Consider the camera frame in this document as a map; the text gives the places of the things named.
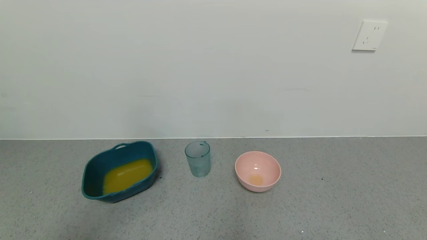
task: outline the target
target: orange juice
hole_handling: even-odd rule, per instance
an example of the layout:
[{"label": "orange juice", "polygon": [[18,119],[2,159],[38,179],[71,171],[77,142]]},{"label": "orange juice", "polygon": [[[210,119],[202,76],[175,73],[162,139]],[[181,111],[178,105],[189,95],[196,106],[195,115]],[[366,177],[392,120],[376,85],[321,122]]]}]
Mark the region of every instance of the orange juice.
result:
[{"label": "orange juice", "polygon": [[150,160],[139,159],[110,170],[104,177],[103,194],[125,190],[153,171]]}]

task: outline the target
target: electrical outlet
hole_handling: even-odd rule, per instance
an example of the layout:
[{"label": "electrical outlet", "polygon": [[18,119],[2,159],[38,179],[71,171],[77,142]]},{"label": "electrical outlet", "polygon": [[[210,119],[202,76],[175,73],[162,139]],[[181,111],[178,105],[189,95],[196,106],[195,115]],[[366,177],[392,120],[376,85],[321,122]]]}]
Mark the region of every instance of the electrical outlet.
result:
[{"label": "electrical outlet", "polygon": [[383,39],[388,24],[386,22],[363,21],[353,50],[375,51]]}]

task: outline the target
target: teal plastic basket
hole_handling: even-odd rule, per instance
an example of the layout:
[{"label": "teal plastic basket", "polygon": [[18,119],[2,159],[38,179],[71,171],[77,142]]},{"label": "teal plastic basket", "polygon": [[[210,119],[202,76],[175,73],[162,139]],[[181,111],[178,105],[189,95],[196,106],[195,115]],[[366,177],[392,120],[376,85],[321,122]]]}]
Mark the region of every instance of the teal plastic basket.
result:
[{"label": "teal plastic basket", "polygon": [[[153,171],[148,177],[136,182],[123,191],[106,195],[102,194],[104,177],[110,170],[141,158],[149,159],[153,166]],[[103,202],[118,202],[151,187],[156,178],[157,167],[157,155],[151,143],[138,141],[118,144],[94,156],[86,164],[82,179],[82,194],[88,199],[96,199]]]}]

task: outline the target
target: white wall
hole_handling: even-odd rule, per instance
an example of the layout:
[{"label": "white wall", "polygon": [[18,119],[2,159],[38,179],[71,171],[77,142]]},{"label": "white wall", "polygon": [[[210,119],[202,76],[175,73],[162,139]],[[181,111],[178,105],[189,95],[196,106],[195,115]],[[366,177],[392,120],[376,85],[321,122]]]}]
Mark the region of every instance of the white wall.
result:
[{"label": "white wall", "polygon": [[422,0],[3,0],[0,138],[427,135],[426,44]]}]

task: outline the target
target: clear plastic cup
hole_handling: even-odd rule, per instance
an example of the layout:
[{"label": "clear plastic cup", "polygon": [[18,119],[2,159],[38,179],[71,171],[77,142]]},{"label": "clear plastic cup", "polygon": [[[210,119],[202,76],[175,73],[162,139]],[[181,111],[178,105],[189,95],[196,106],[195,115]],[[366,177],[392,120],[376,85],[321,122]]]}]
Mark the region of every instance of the clear plastic cup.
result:
[{"label": "clear plastic cup", "polygon": [[195,177],[206,176],[211,171],[211,147],[205,141],[195,141],[185,147],[188,165]]}]

